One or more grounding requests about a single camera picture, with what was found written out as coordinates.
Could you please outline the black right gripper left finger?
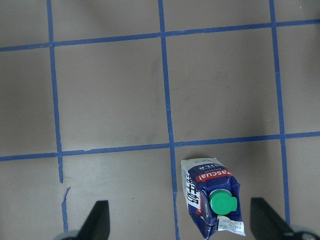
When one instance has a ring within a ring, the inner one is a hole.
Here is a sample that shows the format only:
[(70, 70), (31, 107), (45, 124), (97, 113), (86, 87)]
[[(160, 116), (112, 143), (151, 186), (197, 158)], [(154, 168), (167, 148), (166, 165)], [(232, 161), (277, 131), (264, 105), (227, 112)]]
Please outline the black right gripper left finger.
[(110, 209), (107, 200), (97, 201), (77, 234), (78, 240), (108, 240)]

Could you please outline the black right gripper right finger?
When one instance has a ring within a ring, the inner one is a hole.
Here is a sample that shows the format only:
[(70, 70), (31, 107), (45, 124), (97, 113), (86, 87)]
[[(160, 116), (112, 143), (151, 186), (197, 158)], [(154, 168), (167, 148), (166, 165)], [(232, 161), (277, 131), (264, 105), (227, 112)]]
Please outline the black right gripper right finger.
[(256, 240), (294, 240), (295, 233), (262, 197), (250, 201), (250, 230)]

